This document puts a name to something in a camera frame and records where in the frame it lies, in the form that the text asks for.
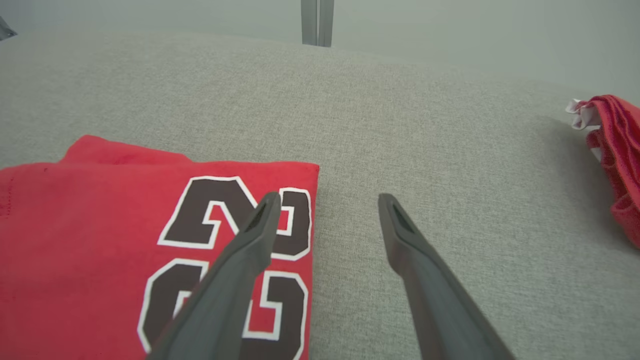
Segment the crumpled red cloth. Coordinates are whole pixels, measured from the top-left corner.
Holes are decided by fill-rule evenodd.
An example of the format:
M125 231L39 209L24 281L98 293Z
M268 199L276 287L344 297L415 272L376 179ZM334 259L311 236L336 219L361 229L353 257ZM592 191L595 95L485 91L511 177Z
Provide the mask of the crumpled red cloth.
M602 119L586 140L589 148L602 152L600 164L615 194L611 213L640 248L640 108L613 95L596 96L584 107L595 107Z

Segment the gray fabric surface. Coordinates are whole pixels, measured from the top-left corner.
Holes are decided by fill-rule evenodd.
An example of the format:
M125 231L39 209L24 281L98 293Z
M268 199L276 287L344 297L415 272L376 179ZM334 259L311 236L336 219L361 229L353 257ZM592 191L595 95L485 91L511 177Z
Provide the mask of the gray fabric surface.
M320 164L312 359L415 359L377 196L393 193L520 359L640 354L640 256L575 90L243 38L20 34L0 44L0 166L83 134L196 161Z

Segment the folded red shirt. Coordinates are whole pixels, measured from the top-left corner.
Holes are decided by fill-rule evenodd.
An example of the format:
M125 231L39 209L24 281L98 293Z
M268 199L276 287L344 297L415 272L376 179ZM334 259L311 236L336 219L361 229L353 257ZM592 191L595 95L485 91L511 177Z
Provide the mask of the folded red shirt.
M611 213L629 240L640 247L640 109L613 95L578 102L581 128L600 124L587 135L589 148L600 148L600 164L614 190Z
M0 358L142 359L268 192L282 196L241 358L307 359L319 167L193 163L84 136L0 170Z

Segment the jersey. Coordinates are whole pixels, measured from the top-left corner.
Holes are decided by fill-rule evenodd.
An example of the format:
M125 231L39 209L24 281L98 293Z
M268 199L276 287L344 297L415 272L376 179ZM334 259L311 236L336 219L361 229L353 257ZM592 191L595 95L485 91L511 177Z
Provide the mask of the jersey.
M0 358L143 359L268 192L282 212L242 359L306 359L319 167L194 163L84 136L0 171Z

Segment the vertical metal bar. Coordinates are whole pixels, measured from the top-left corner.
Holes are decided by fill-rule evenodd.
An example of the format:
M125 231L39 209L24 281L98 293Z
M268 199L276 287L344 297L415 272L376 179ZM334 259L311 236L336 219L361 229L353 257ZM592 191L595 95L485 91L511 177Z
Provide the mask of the vertical metal bar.
M317 0L300 0L302 44L317 45Z
M318 46L331 47L333 33L333 0L320 0Z

